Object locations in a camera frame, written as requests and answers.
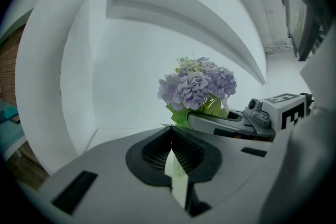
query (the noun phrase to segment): flower bouquet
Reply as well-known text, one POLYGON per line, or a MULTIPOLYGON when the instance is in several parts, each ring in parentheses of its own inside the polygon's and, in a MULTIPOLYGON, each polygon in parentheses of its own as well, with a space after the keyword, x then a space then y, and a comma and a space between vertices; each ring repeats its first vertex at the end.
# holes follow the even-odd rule
POLYGON ((176 126, 191 128, 187 121, 190 112, 226 118, 229 113, 227 98, 236 93, 237 87, 233 72, 204 57, 197 60, 185 57, 177 61, 176 73, 159 80, 157 95, 173 113, 176 126))

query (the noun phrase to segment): hydrangea flower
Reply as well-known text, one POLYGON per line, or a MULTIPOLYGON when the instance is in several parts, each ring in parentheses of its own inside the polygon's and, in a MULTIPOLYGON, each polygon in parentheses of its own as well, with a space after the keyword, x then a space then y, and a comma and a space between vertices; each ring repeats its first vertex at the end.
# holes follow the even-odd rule
POLYGON ((209 58, 197 60, 179 58, 176 74, 159 80, 157 97, 176 111, 205 111, 213 102, 221 100, 228 111, 227 98, 236 93, 237 83, 233 72, 218 67, 209 58))

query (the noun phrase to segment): black slot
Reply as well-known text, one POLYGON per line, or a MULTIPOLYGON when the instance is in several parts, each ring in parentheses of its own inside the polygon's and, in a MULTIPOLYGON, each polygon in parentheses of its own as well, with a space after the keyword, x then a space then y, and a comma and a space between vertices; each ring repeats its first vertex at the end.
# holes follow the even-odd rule
POLYGON ((235 112, 229 111, 229 115, 227 116, 227 119, 230 120, 238 120, 239 119, 239 115, 235 112))
POLYGON ((96 177, 97 174, 95 173, 87 171, 81 172, 52 202, 53 205, 69 215, 72 214, 96 177))
POLYGON ((251 155, 256 155, 259 157, 265 157, 267 154, 267 151, 261 151, 261 150, 256 150, 254 148, 250 148, 250 147, 244 147, 241 152, 245 152, 251 155))
POLYGON ((229 132, 229 131, 225 131, 225 130, 216 128, 216 129, 214 130, 214 135, 219 135, 219 136, 224 136, 224 137, 230 137, 230 138, 233 138, 233 137, 235 137, 236 133, 234 133, 234 132, 229 132))

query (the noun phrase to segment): brick wall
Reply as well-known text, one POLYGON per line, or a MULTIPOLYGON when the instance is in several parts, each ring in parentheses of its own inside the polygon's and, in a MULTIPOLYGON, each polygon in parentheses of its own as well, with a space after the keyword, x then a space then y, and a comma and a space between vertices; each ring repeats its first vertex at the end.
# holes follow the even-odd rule
POLYGON ((14 106, 16 55, 24 28, 22 26, 17 29, 0 45, 0 89, 3 99, 14 106))

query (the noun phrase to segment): white ceiling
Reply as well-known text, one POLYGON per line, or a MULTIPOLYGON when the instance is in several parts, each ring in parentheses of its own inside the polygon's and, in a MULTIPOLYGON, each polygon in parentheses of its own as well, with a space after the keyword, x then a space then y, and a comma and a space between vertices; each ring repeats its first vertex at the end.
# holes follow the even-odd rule
POLYGON ((281 0, 241 0, 261 37, 265 52, 292 50, 287 36, 285 7, 281 0))

